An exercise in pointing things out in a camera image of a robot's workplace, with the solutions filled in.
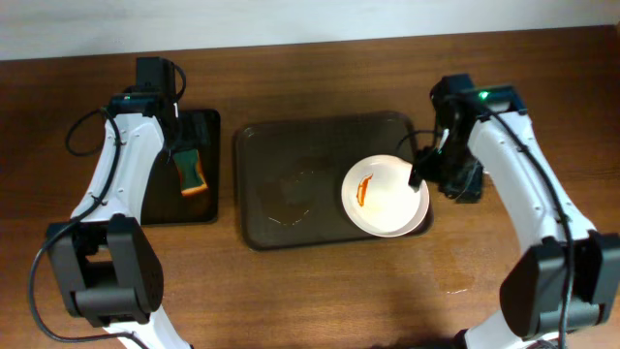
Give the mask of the white plate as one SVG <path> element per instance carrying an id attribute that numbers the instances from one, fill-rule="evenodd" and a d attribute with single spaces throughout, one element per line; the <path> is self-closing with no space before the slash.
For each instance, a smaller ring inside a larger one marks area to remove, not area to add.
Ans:
<path id="1" fill-rule="evenodd" d="M 378 238 L 397 238 L 422 226 L 430 209 L 425 181 L 410 185 L 413 165 L 392 155 L 366 157 L 345 174 L 341 202 L 349 219 Z"/>

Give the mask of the green and orange sponge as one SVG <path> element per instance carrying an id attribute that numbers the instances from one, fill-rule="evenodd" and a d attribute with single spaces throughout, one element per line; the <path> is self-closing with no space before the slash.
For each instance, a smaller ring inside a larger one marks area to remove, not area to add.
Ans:
<path id="1" fill-rule="evenodd" d="M 202 170 L 202 162 L 196 149 L 176 152 L 172 155 L 180 179 L 180 192 L 183 197 L 198 195 L 208 190 Z"/>

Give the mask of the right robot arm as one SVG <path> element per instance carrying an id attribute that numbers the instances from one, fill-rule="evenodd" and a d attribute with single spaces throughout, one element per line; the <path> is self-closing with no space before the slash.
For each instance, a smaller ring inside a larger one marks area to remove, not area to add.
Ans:
<path id="1" fill-rule="evenodd" d="M 477 88 L 466 74 L 430 90 L 433 143 L 409 175 L 458 203 L 481 198 L 488 176 L 522 255 L 499 290 L 500 308 L 460 331 L 454 348 L 565 348 L 570 333 L 606 323 L 619 287 L 619 237 L 601 234 L 550 168 L 511 85 Z"/>

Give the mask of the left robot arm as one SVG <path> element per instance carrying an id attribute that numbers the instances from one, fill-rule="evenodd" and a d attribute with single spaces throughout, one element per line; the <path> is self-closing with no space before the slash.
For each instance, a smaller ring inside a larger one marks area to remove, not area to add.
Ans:
<path id="1" fill-rule="evenodd" d="M 163 305 L 162 265 L 141 228 L 149 177 L 160 154 L 172 160 L 179 192 L 208 191 L 202 155 L 214 133 L 202 111 L 180 111 L 182 69 L 140 57 L 136 81 L 96 110 L 105 121 L 100 157 L 68 221 L 48 226 L 32 266 L 48 257 L 67 312 L 104 329 L 79 342 L 117 339 L 127 348 L 187 348 Z"/>

